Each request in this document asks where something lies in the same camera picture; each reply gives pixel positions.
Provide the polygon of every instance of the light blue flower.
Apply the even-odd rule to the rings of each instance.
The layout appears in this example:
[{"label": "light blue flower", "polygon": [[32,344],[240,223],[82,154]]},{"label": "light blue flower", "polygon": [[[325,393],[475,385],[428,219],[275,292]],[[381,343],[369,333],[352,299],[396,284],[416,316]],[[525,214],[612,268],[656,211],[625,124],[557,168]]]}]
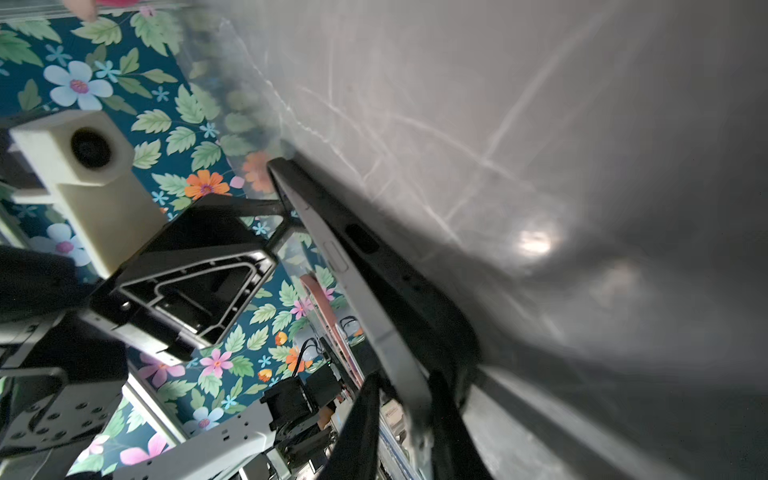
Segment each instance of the light blue flower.
[{"label": "light blue flower", "polygon": [[168,200],[168,197],[166,197],[166,195],[163,192],[152,192],[152,200],[154,200],[156,204],[160,204],[160,206],[162,207],[165,205],[165,202],[166,200]]},{"label": "light blue flower", "polygon": [[210,122],[207,122],[205,125],[201,125],[200,129],[205,132],[205,135],[203,135],[205,138],[208,138],[209,136],[216,138],[216,136],[219,134],[219,131],[216,130],[216,124],[212,124]]},{"label": "light blue flower", "polygon": [[72,55],[64,53],[64,45],[56,45],[56,48],[53,48],[53,45],[46,45],[45,49],[51,52],[50,55],[45,56],[45,60],[57,61],[62,67],[66,67],[67,60],[72,59]]},{"label": "light blue flower", "polygon": [[94,62],[94,65],[98,68],[98,71],[96,72],[97,78],[107,77],[114,84],[118,82],[118,78],[115,77],[115,75],[119,75],[121,72],[120,70],[112,68],[114,67],[112,60],[107,60],[105,63],[101,63],[97,60]]},{"label": "light blue flower", "polygon": [[153,90],[152,95],[157,97],[155,101],[168,101],[168,91],[163,89],[163,85],[159,85],[157,90]]},{"label": "light blue flower", "polygon": [[35,213],[35,210],[38,209],[37,205],[14,205],[13,210],[16,210],[18,213],[16,214],[17,218],[24,218],[24,217],[30,217],[30,218],[36,218],[38,215]]},{"label": "light blue flower", "polygon": [[227,395],[227,398],[221,403],[221,408],[223,408],[225,410],[226,409],[231,409],[235,405],[237,405],[237,402],[235,402],[235,399],[233,399],[232,397]]},{"label": "light blue flower", "polygon": [[256,222],[256,225],[254,225],[252,228],[253,231],[256,232],[256,235],[266,235],[270,231],[270,228],[261,222]]}]

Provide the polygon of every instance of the gray marble surface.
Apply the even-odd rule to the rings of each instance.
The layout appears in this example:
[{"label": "gray marble surface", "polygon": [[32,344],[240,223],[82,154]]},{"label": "gray marble surface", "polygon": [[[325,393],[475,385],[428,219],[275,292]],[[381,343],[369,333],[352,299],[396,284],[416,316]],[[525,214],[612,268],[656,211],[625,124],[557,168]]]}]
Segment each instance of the gray marble surface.
[{"label": "gray marble surface", "polygon": [[764,471],[768,5],[208,5],[222,71],[486,364],[694,478]]}]

